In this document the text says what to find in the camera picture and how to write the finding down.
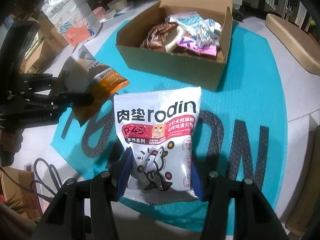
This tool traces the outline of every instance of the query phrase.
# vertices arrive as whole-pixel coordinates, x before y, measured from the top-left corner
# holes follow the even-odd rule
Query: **orange snack packet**
[[[94,97],[91,106],[73,107],[82,126],[93,117],[110,95],[129,85],[129,81],[112,67],[98,62],[83,44],[75,47],[59,74],[64,93],[90,93]]]

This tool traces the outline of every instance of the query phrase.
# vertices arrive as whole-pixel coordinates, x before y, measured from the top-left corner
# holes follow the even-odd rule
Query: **snack packet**
[[[140,48],[166,51],[165,42],[167,37],[177,28],[177,26],[176,23],[161,23],[153,26],[149,31],[147,38],[140,45]]]
[[[197,53],[202,53],[197,50],[204,49],[204,47],[220,45],[219,37],[221,35],[222,26],[212,19],[204,20],[197,12],[170,15],[167,21],[170,23],[176,22],[179,25],[183,26],[188,32],[187,37],[195,41],[196,48],[195,46],[193,46],[194,49],[190,49],[190,47],[188,47],[187,49],[193,50]],[[213,47],[204,49],[209,52],[202,54],[215,56],[213,54],[214,49],[212,49]]]
[[[83,44],[78,44],[58,76],[62,88],[55,93],[90,93],[93,104],[73,107],[79,124],[93,117],[111,94],[129,85],[129,81],[108,65],[98,62]]]
[[[177,45],[179,47],[190,49],[196,53],[207,54],[207,55],[211,55],[211,56],[217,55],[217,46],[209,45],[209,46],[206,46],[203,48],[198,47],[196,44],[196,41],[188,36],[184,36],[180,40],[178,40]]]
[[[116,133],[134,160],[124,197],[149,204],[192,201],[191,136],[201,88],[114,96]]]

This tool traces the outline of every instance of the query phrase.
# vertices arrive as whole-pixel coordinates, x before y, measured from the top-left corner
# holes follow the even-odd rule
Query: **red label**
[[[164,125],[164,132],[155,133],[160,124],[147,125],[129,123],[122,126],[122,134],[127,143],[160,144],[173,137],[191,135],[195,125],[195,117],[191,114],[175,117]]]
[[[1,194],[0,194],[0,202],[3,202],[3,203],[5,202],[4,195],[1,195]]]

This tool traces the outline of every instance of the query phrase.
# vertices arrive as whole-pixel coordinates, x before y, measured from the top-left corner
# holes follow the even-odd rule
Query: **brown snack packet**
[[[90,93],[94,97],[91,106],[72,108],[81,126],[100,110],[110,95],[130,84],[112,67],[98,62],[83,44],[78,44],[66,60],[59,80],[62,87],[55,94]]]
[[[177,26],[177,23],[161,23],[153,26],[149,31],[147,38],[140,45],[140,48],[165,51],[165,40],[169,33],[176,29]]]

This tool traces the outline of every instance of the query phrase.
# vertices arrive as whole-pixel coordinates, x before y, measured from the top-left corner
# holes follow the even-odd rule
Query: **turquoise mat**
[[[169,78],[129,69],[115,47],[117,30],[104,43],[95,58],[112,66],[129,79],[130,85],[119,94],[155,90],[178,89],[189,84]],[[112,107],[108,101],[101,108],[96,120],[99,129],[89,134],[88,123],[80,127],[77,120],[70,120],[68,109],[60,118],[51,145],[82,176],[91,179],[105,170],[110,151],[116,140],[112,120],[105,119]],[[273,54],[266,39],[233,26],[228,64],[225,67],[218,92],[202,90],[201,109],[209,111],[221,120],[224,130],[217,171],[225,174],[231,149],[235,120],[245,122],[255,171],[258,156],[260,126],[269,128],[267,164],[262,192],[275,208],[281,190],[287,151],[287,117],[284,93]],[[102,136],[108,130],[109,136]],[[199,124],[193,137],[193,146],[199,159],[204,160],[211,138],[211,128]],[[85,152],[94,149],[97,155],[87,157]],[[242,180],[242,161],[236,176]],[[143,214],[178,227],[200,232],[204,223],[207,203],[180,202],[150,206],[128,199],[121,202]],[[228,235],[233,234],[234,202],[231,201],[228,216]]]

